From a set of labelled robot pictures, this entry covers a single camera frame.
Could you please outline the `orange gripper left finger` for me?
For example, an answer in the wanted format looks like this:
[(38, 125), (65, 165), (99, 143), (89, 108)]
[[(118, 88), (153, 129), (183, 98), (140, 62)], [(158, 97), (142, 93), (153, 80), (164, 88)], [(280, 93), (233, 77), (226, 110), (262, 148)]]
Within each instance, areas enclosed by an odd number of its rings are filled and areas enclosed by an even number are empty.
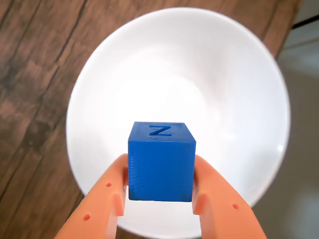
[(56, 239), (114, 239), (124, 215), (128, 155), (120, 155), (59, 230)]

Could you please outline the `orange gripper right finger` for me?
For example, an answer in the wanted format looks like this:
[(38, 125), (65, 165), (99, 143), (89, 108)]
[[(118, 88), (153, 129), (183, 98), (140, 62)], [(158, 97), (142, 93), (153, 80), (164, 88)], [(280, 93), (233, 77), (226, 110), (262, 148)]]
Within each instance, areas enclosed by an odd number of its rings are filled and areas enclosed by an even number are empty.
[(265, 239), (249, 204), (202, 157), (195, 157), (192, 209), (204, 239)]

